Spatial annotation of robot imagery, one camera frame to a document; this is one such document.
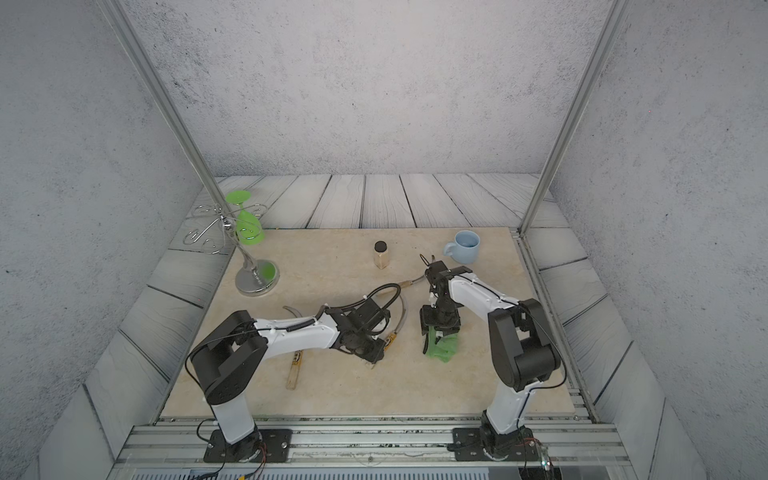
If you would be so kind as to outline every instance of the beige countertop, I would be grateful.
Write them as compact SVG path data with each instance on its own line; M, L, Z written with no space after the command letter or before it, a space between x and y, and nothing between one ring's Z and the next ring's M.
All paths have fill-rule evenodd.
M290 319L283 305L313 315L319 307L359 300L375 287L415 279L424 273L419 259L435 255L448 267L458 265L442 256L442 247L459 228L385 230L268 230L259 245L247 247L256 258L280 268L280 281L265 296L237 292L234 276L242 265L238 251L227 267L210 304L195 345L237 310L254 318ZM531 297L527 274L508 228L474 228L481 237L478 261L469 267L481 280L521 300ZM391 262L383 270L373 263L373 244L387 242ZM402 291L408 305L406 326L375 368L363 360L332 349L307 350L295 390L286 389L292 353L263 361L247 387L254 415L443 415L479 414L490 405L497 376L491 363L488 327L461 308L458 352L448 363L422 354L419 309L428 302L429 286L417 283ZM394 328L400 302L391 307ZM562 379L560 372L548 384ZM565 386L541 390L531 412L573 412ZM209 416L203 394L182 370L171 391L163 417Z

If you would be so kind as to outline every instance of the metal frame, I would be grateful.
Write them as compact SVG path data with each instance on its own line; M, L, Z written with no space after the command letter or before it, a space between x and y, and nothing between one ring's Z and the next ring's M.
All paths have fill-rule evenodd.
M211 198L214 199L214 203L218 204L224 210L224 213L228 214L230 212L229 204L224 200L224 195L221 193L216 179L208 170L203 155L192 140L187 126L184 124L173 101L170 99L170 95L163 86L160 75L157 74L157 71L152 66L147 52L136 36L136 31L131 26L131 22L125 15L125 10L123 10L119 0L98 0L98 4L109 25L114 30L114 34L118 37L121 45L123 45L125 53L134 64L136 71L141 76L141 79L144 80L150 93L152 93L152 98L154 98L157 108L163 114L168 127L174 132L181 148L184 149L184 153L187 155L187 159L192 164L192 168L197 172L197 176L200 177L200 181L203 182Z
M523 238L525 238L528 229L531 228L531 224L536 218L536 212L538 212L541 202L544 201L544 197L547 194L547 190L549 190L554 175L558 172L560 163L563 161L565 152L568 149L568 144L571 142L571 138L576 131L578 122L581 120L581 116L584 114L584 109L587 107L592 89L598 82L608 55L611 53L611 49L616 42L619 29L627 17L630 1L631 0L614 0L611 10L608 12L608 17L603 24L603 30L598 37L598 44L595 45L594 50L592 51L592 56L589 58L587 68L584 70L584 75L581 77L579 88L576 90L576 95L574 95L574 99L571 102L571 107L568 109L568 115L566 115L563 126L560 128L560 132L554 142L554 147L552 147L549 158L544 164L544 168L541 169L541 175L538 178L538 184L533 192L531 203L528 204L528 209L525 211L523 221L518 228L518 232Z
M573 419L564 414L530 419L525 424L548 447L556 466L629 466L627 452L616 428ZM258 419L264 429L288 428L293 438L284 468L322 467L467 467L496 466L497 462L457 462L445 445L454 428L477 428L479 417L296 417ZM201 463L206 445L195 435L198 419L159 422L134 427L114 469L207 468ZM204 425L202 436L215 429ZM523 466L525 462L505 462ZM227 464L235 467L242 464Z
M525 234L531 227L584 113L589 95L626 18L629 2L630 0L614 0L611 6L568 115L541 171L531 203L518 229L519 237L515 237L534 290L554 327L554 335L557 338L553 340L560 347L564 361L568 364L571 382L575 382L582 394L586 395L588 391L584 388L584 380L575 365L568 342L565 341L562 325L550 307L551 302L525 241ZM119 0L98 0L98 4L214 203L226 209L225 213L229 213L228 204L217 182L152 66ZM548 445L549 454L556 465L630 465L615 427L591 422L597 421L598 417L591 399L581 397L579 390L571 390L576 415L545 414L529 419L526 425ZM135 427L116 459L114 468L201 467L200 460L205 444L201 444L194 434L198 422L199 419L176 422L164 420L153 426ZM458 463L453 459L453 454L445 449L445 444L452 442L453 428L477 427L478 424L479 418L455 416L260 420L260 426L264 428L287 427L294 430L292 457L289 463L284 465L296 467L359 467L361 464L374 466L377 462L390 466L496 466L497 463L490 461L470 462L471 465ZM207 435L212 430L213 426L204 426L201 432Z
M566 363L568 368L568 379L574 387L581 391L582 398L584 399L584 407L589 412L590 418L592 418L594 422L600 422L600 417L594 407L594 400L591 398L589 390L587 389L587 383L584 381L584 377L581 375L581 370L576 364L573 352L571 351L571 345L566 339L563 323L558 318L558 314L551 307L552 302L549 298L549 292L547 292L547 289L545 288L544 280L541 279L538 265L533 257L528 241L524 237L520 237L514 233L512 234L512 237L515 239L520 250L520 257L523 259L525 269L528 271L528 275L531 278L534 293L536 294L536 297L539 298L541 306L544 307L544 311L547 313L547 321L550 323L552 333L554 334L554 343L560 349L563 362Z

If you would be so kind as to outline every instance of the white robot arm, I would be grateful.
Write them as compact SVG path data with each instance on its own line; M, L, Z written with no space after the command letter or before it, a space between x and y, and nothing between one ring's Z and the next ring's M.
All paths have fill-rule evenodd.
M535 300L520 301L485 285L465 266L450 270L436 261L428 264L425 276L430 304L420 312L423 333L430 327L444 335L458 332L461 306L488 319L499 382L492 404L483 413L481 440L493 455L504 445L518 442L516 430L535 387L560 366L548 326L533 318L544 319L543 310ZM379 306L372 298L388 288L396 293ZM331 348L376 363L383 358L385 346L378 335L386 328L387 309L399 294L400 286L388 283L353 304L323 306L315 316L292 320L253 319L240 310L196 346L189 358L226 440L227 457L243 460L256 452L258 429L244 391L262 360L297 350ZM530 336L521 341L517 329Z

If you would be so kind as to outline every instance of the gray wall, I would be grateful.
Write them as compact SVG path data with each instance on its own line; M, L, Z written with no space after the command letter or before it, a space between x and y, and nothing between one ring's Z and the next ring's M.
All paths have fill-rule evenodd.
M123 0L216 175L538 172L610 0Z
M93 0L4 2L0 65L0 477L14 478L200 182Z
M768 470L768 3L636 1L553 192L714 478Z

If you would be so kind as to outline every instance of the blue mug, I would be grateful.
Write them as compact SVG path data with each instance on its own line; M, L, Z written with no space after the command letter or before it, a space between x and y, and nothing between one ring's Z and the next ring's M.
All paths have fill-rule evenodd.
M442 249L443 255L464 264L477 260L478 253L480 253L480 237L470 230L458 232L454 241L446 243Z

